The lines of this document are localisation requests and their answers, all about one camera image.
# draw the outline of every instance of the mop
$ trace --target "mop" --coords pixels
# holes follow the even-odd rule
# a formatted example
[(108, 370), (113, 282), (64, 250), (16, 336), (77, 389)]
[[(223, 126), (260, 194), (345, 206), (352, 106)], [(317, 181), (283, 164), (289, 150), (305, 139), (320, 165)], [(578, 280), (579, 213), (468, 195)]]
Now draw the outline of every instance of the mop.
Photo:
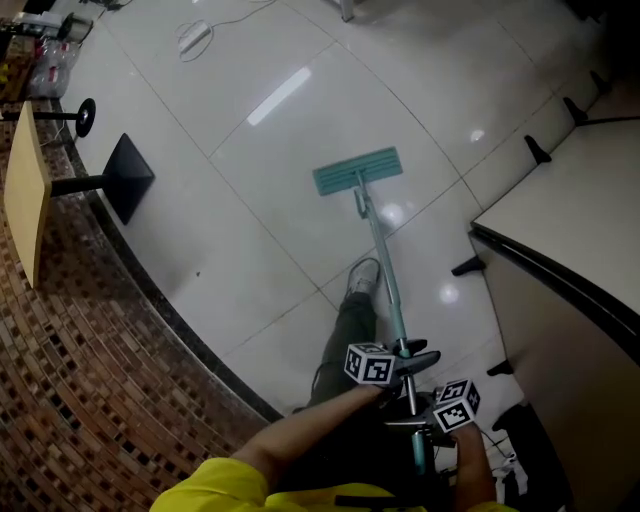
[[(382, 264), (385, 288), (389, 299), (389, 313), (400, 357), (410, 358), (411, 352), (407, 344), (407, 334), (402, 318), (400, 293), (393, 273), (391, 258), (382, 234), (380, 221), (375, 206), (367, 192), (366, 184), (371, 181), (381, 180), (402, 174), (402, 166), (395, 147), (375, 151), (367, 155), (344, 160), (313, 171), (316, 188), (321, 196), (326, 196), (354, 188), (358, 213), (363, 219), (367, 219), (371, 226), (378, 256)], [(413, 375), (404, 376), (407, 397), (411, 415), (418, 414), (416, 401), (416, 386)], [(415, 458), (416, 472), (424, 474), (426, 470), (424, 438), (422, 432), (416, 431), (411, 436), (413, 454)]]

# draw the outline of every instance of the shoe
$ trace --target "shoe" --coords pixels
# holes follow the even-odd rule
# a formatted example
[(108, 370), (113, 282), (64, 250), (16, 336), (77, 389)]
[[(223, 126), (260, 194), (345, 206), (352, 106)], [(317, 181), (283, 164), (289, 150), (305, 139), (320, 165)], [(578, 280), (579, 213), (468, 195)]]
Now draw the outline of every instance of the shoe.
[(374, 258), (366, 258), (358, 263), (349, 272), (349, 284), (347, 285), (348, 297), (352, 293), (366, 293), (373, 296), (380, 279), (380, 263)]

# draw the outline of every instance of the brick wall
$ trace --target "brick wall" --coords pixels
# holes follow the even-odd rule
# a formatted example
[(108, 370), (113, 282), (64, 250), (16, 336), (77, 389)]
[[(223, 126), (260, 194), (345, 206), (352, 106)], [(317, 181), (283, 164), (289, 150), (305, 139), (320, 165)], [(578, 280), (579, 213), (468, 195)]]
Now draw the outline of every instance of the brick wall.
[[(0, 123), (3, 178), (13, 128)], [(52, 177), (73, 175), (64, 145), (43, 152)], [(0, 218), (2, 509), (146, 510), (265, 425), (140, 293), (83, 194), (51, 200), (35, 291), (1, 200)]]

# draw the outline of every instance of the yellow shirt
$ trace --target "yellow shirt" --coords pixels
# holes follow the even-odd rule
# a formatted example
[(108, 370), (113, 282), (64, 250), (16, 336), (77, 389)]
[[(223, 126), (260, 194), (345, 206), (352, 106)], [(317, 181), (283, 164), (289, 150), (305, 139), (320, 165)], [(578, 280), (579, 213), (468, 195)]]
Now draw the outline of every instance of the yellow shirt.
[[(209, 459), (178, 485), (162, 493), (151, 512), (354, 512), (350, 507), (336, 507), (341, 496), (392, 496), (384, 489), (368, 484), (345, 484), (328, 489), (283, 492), (268, 495), (262, 473), (235, 459)], [(426, 512), (422, 507), (407, 512)], [(484, 503), (469, 512), (508, 512), (507, 507)]]

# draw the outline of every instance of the mop handle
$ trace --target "mop handle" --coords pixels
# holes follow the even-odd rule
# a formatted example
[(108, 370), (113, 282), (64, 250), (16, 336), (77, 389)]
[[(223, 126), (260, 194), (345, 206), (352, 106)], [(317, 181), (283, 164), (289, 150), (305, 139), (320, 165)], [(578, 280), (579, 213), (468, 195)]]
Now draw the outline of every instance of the mop handle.
[[(407, 333), (404, 328), (404, 319), (402, 318), (402, 309), (400, 303), (400, 292), (398, 291), (398, 284), (396, 282), (396, 276), (393, 273), (393, 266), (391, 265), (391, 257), (387, 250), (387, 244), (384, 241), (384, 235), (380, 228), (380, 221), (378, 220), (378, 214), (376, 208), (373, 205), (373, 201), (367, 192), (364, 179), (362, 178), (362, 172), (356, 171), (358, 177), (359, 188), (355, 190), (356, 204), (358, 206), (358, 212), (362, 218), (369, 219), (371, 225), (371, 231), (373, 233), (373, 239), (375, 240), (378, 256), (382, 262), (382, 269), (384, 274), (384, 280), (387, 289), (387, 296), (389, 297), (389, 313), (391, 315), (391, 325), (395, 334), (396, 341), (400, 345), (400, 357), (409, 358), (411, 353), (407, 349)], [(413, 380), (413, 375), (408, 374), (404, 377), (404, 382), (407, 386), (407, 397), (409, 398), (409, 407), (411, 415), (418, 414), (418, 405), (416, 402), (416, 385)], [(427, 466), (425, 462), (424, 452), (424, 439), (422, 432), (416, 431), (411, 436), (411, 442), (413, 445), (413, 458), (415, 461), (416, 473), (421, 476), (424, 475)]]
[[(380, 221), (378, 220), (378, 214), (376, 208), (371, 201), (371, 197), (367, 192), (367, 187), (362, 179), (362, 173), (357, 171), (358, 181), (360, 182), (359, 190), (356, 189), (356, 203), (358, 204), (358, 211), (361, 217), (369, 219), (371, 225), (371, 231), (373, 232), (373, 239), (376, 243), (376, 249), (378, 250), (378, 256), (382, 262), (382, 269), (384, 274), (384, 281), (387, 289), (387, 296), (389, 298), (389, 313), (391, 315), (391, 324), (396, 340), (401, 341), (401, 345), (407, 340), (407, 333), (404, 328), (404, 319), (402, 318), (402, 310), (400, 303), (400, 292), (398, 291), (398, 284), (396, 282), (396, 276), (393, 273), (393, 266), (391, 265), (391, 257), (387, 250), (387, 244), (384, 241), (382, 229), (380, 228)], [(362, 203), (358, 201), (358, 194), (362, 199)], [(410, 357), (408, 351), (403, 354), (402, 357)]]

